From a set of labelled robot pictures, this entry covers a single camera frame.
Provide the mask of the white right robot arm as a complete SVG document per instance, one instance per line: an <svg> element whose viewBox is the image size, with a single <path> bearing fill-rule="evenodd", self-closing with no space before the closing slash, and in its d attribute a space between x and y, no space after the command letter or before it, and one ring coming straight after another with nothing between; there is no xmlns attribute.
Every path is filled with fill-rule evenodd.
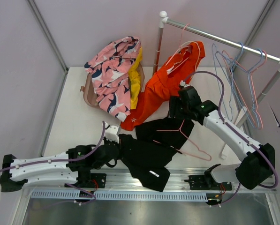
<svg viewBox="0 0 280 225"><path fill-rule="evenodd" d="M276 188L279 177L275 170L275 149L269 143L262 145L229 122L212 101L201 101L196 89L187 86L169 99L168 116L193 120L216 134L238 157L239 164L214 165L205 171L204 185L215 189L222 182L237 182L252 190L264 187L263 181L274 176L275 182L267 188Z"/></svg>

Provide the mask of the pink hanger of black shorts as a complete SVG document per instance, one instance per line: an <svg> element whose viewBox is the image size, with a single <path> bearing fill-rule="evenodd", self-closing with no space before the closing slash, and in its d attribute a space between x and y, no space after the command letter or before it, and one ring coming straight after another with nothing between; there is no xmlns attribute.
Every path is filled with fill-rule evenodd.
<svg viewBox="0 0 280 225"><path fill-rule="evenodd" d="M191 144L193 144L199 152L206 154L209 158L206 159L206 158L203 158L203 157L200 157L200 156L197 156L197 155L188 153L188 152L186 152L186 151L181 151L182 154L184 154L184 155L186 155L186 156L198 158L198 159L203 160L203 161L208 161L208 162L210 162L210 161L212 160L211 155L208 154L207 152L201 150L201 149L198 147L198 145L197 145L196 143L194 143L188 136L186 136L186 135L183 133L182 127L183 127L184 122L185 122L185 120L182 121L182 123L181 123L181 125L180 125L180 127L179 127L178 129L175 129L175 130L156 130L156 132L179 132L181 135L183 135L183 136L187 139L187 141L189 141Z"/></svg>

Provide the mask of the yellow shorts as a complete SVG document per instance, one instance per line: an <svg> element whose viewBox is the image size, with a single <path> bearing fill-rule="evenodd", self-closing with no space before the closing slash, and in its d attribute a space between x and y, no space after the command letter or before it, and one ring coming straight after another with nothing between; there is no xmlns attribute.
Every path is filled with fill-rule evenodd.
<svg viewBox="0 0 280 225"><path fill-rule="evenodd" d="M133 63L132 67L128 71L129 80L130 80L130 108L136 109L137 102L138 102L138 94L141 91L141 75L137 69L140 68L140 62L142 60L142 52L143 49L140 47L138 56Z"/></svg>

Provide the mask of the blue hanger of patterned shorts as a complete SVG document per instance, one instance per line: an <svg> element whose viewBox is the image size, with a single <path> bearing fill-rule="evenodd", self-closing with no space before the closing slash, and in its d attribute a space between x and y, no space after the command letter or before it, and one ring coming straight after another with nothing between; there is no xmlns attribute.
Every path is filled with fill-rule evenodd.
<svg viewBox="0 0 280 225"><path fill-rule="evenodd" d="M232 72L235 59L227 51L220 51L215 43L212 44L211 51L215 74L217 75L218 72L221 72L223 74L222 80L225 82L225 94L222 100L223 111L229 121L236 122L238 116L238 99L235 89L234 73Z"/></svg>

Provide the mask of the black shorts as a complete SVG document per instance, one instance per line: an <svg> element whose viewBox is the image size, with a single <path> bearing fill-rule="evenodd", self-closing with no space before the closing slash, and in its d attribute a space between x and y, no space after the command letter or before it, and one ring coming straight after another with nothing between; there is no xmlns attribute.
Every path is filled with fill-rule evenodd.
<svg viewBox="0 0 280 225"><path fill-rule="evenodd" d="M194 123L168 118L152 120L135 127L136 138L120 134L119 159L142 186L162 192L170 177L165 166L187 141Z"/></svg>

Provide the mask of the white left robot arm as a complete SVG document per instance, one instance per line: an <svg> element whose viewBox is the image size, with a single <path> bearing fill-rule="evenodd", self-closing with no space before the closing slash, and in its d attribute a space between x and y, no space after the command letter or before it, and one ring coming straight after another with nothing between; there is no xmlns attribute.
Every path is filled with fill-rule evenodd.
<svg viewBox="0 0 280 225"><path fill-rule="evenodd" d="M120 150L119 141L103 139L96 146L77 145L57 155L34 159L18 159L12 154L3 158L0 186L3 193L36 186L104 188L106 175L91 173L103 166L113 168Z"/></svg>

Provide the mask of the pink patterned shorts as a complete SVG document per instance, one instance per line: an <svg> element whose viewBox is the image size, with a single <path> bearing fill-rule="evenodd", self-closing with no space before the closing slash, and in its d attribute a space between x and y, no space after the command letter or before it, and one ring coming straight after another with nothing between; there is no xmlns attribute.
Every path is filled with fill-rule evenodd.
<svg viewBox="0 0 280 225"><path fill-rule="evenodd" d="M100 109L121 122L130 115L128 71L140 47L138 37L127 36L110 42L84 65L86 74L91 76Z"/></svg>

